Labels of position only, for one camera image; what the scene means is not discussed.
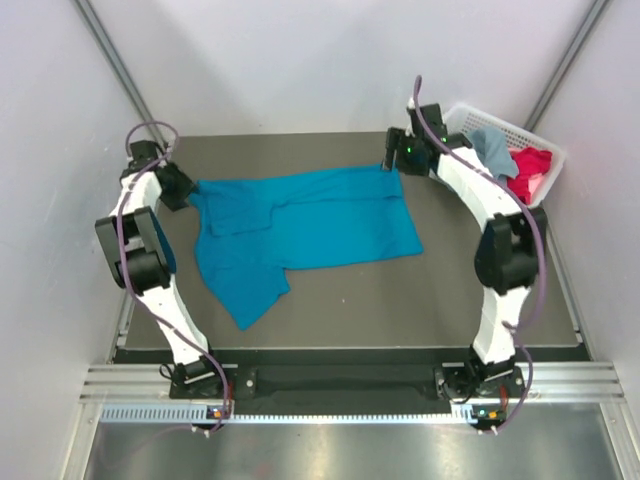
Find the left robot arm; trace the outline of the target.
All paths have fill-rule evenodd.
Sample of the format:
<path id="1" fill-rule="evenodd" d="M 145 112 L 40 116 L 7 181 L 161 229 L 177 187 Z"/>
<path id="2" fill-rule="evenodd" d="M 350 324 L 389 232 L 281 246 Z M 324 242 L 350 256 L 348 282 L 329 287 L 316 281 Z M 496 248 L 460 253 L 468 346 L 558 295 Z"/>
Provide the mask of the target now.
<path id="1" fill-rule="evenodd" d="M 196 327 L 176 282 L 177 263 L 156 216 L 157 205 L 187 206 L 194 182 L 171 160 L 169 146 L 140 140 L 127 147 L 128 164 L 112 212 L 95 231 L 116 284 L 156 321 L 171 348 L 173 364 L 160 374 L 174 399 L 224 400 L 225 370 L 212 359 L 206 336 Z"/>

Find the bright blue t shirt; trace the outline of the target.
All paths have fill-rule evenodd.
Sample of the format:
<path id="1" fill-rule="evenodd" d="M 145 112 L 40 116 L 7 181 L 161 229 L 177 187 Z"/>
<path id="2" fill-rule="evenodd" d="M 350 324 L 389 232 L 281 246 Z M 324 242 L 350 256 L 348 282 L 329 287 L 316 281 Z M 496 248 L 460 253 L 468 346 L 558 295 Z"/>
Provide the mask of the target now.
<path id="1" fill-rule="evenodd" d="M 241 330 L 290 286 L 289 270 L 419 255 L 400 176 L 376 165 L 197 183 L 194 248 L 206 287 Z"/>

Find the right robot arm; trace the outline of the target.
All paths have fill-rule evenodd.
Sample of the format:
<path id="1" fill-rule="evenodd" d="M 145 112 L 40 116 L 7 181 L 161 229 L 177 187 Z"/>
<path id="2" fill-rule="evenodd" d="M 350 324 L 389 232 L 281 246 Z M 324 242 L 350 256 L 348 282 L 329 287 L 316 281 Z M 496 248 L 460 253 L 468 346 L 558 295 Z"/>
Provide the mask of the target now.
<path id="1" fill-rule="evenodd" d="M 474 270 L 483 287 L 479 330 L 462 372 L 445 376 L 445 393 L 470 397 L 492 394 L 515 371 L 520 315 L 536 279 L 544 274 L 541 256 L 547 218 L 529 209 L 494 177 L 471 141 L 451 134 L 439 105 L 410 101 L 410 123 L 387 131 L 382 168 L 428 176 L 452 190 L 481 230 Z"/>

